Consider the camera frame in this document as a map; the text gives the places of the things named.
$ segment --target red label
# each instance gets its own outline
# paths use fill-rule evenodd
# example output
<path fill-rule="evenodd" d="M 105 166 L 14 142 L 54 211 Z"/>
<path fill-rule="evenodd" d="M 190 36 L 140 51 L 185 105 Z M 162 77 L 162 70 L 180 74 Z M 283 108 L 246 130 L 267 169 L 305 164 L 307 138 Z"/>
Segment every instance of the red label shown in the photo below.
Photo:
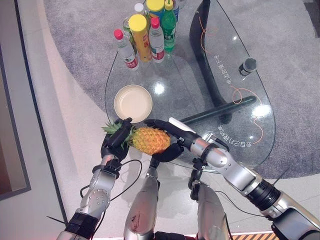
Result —
<path fill-rule="evenodd" d="M 135 57 L 132 62 L 126 62 L 126 65 L 130 69 L 134 69 L 138 65 L 137 58 Z"/>
<path fill-rule="evenodd" d="M 157 52 L 157 53 L 152 52 L 152 56 L 154 59 L 160 60 L 165 56 L 165 50 L 163 50 L 161 52 Z"/>

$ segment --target glass tabletop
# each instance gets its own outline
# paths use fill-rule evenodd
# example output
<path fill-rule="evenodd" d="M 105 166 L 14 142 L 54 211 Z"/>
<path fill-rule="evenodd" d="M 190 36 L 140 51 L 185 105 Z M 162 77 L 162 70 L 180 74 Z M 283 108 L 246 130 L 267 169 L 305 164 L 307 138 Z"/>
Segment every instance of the glass tabletop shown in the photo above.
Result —
<path fill-rule="evenodd" d="M 174 50 L 163 62 L 140 61 L 129 71 L 117 54 L 105 88 L 107 115 L 117 118 L 114 99 L 121 88 L 140 85 L 152 97 L 149 119 L 182 120 L 209 142 L 219 138 L 236 161 L 254 168 L 273 147 L 275 119 L 258 72 L 239 73 L 248 57 L 218 1 L 188 1 L 179 12 Z M 185 151 L 173 163 L 192 168 L 193 158 Z"/>

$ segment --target beige plate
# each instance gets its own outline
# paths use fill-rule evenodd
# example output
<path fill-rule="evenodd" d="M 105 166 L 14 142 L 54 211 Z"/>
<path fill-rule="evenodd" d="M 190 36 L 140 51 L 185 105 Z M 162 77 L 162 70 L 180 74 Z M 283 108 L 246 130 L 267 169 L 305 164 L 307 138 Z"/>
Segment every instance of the beige plate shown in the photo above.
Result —
<path fill-rule="evenodd" d="M 149 116 L 152 98 L 142 86 L 127 85 L 117 92 L 113 105 L 119 118 L 132 118 L 132 123 L 139 123 Z"/>

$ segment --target yellow bottle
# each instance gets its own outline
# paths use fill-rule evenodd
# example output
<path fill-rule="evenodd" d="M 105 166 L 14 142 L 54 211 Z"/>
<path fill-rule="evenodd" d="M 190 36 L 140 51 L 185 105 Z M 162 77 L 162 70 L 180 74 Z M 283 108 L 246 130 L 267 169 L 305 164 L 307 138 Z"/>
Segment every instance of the yellow bottle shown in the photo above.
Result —
<path fill-rule="evenodd" d="M 140 60 L 149 62 L 152 59 L 149 43 L 149 34 L 147 30 L 147 20 L 141 14 L 134 14 L 129 19 L 129 27 L 138 50 Z"/>

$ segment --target red bottle cap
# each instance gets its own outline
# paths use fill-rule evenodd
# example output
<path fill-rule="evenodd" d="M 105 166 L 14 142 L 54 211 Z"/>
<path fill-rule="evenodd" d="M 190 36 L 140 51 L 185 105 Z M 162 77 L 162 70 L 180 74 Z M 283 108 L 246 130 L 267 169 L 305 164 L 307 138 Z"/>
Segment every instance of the red bottle cap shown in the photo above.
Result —
<path fill-rule="evenodd" d="M 160 20 L 158 17 L 151 18 L 151 27 L 157 29 L 160 26 Z"/>
<path fill-rule="evenodd" d="M 120 29 L 114 30 L 113 35 L 118 40 L 121 40 L 124 38 L 124 34 L 122 33 L 122 31 Z"/>

